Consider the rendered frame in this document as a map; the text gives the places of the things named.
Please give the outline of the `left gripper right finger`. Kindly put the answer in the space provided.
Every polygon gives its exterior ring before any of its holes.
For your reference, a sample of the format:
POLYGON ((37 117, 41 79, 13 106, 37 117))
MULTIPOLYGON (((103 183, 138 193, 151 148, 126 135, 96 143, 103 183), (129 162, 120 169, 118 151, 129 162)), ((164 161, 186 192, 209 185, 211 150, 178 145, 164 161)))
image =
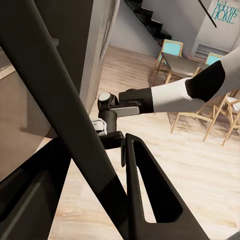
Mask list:
POLYGON ((138 136, 125 134, 129 240, 211 240, 138 136), (156 223, 145 220, 139 168, 156 223))

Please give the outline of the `poster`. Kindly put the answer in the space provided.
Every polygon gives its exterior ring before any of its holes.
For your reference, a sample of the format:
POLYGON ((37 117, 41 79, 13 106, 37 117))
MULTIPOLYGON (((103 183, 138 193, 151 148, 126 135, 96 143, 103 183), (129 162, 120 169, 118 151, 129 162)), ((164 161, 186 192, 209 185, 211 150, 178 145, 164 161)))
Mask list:
POLYGON ((127 194, 33 0, 0 0, 0 47, 129 240, 127 194))

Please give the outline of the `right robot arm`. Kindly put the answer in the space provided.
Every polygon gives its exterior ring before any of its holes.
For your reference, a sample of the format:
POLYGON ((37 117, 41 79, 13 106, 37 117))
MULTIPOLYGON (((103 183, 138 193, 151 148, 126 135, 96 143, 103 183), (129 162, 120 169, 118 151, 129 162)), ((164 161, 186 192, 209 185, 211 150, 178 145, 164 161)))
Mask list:
POLYGON ((206 102, 240 88, 240 47, 226 54, 195 77, 169 84, 129 88, 118 98, 110 92, 98 96, 98 118, 91 120, 104 149, 121 147, 121 165, 126 165, 124 137, 117 131, 117 118, 152 113, 192 113, 206 102))

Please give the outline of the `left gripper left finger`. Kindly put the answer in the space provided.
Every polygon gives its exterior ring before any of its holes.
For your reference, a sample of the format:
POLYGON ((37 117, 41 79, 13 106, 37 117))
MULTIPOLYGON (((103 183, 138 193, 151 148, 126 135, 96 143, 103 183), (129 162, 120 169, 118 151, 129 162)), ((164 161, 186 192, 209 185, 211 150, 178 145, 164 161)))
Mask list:
POLYGON ((0 181, 0 240, 48 240, 71 160, 56 137, 0 181))

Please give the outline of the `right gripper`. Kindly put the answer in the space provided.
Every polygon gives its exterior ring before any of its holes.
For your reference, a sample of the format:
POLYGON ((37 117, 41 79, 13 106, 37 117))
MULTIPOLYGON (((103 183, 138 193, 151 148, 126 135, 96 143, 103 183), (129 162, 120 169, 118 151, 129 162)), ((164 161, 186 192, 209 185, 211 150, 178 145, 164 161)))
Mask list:
POLYGON ((114 149, 121 147, 121 165, 124 167, 126 165, 126 151, 125 143, 126 138, 124 137, 121 130, 117 131, 117 120, 105 117, 102 118, 106 122, 106 135, 100 136, 100 140, 104 146, 105 150, 114 149))

